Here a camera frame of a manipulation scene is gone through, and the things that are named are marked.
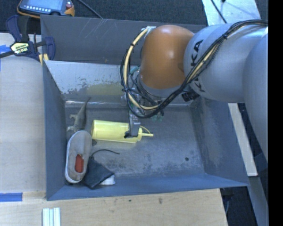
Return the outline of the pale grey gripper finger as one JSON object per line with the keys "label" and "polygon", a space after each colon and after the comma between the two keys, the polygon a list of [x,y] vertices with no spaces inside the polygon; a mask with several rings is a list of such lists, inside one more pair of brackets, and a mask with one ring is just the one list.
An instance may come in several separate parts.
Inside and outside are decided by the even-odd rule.
{"label": "pale grey gripper finger", "polygon": [[140,125],[132,125],[129,128],[130,136],[137,137],[139,135]]}

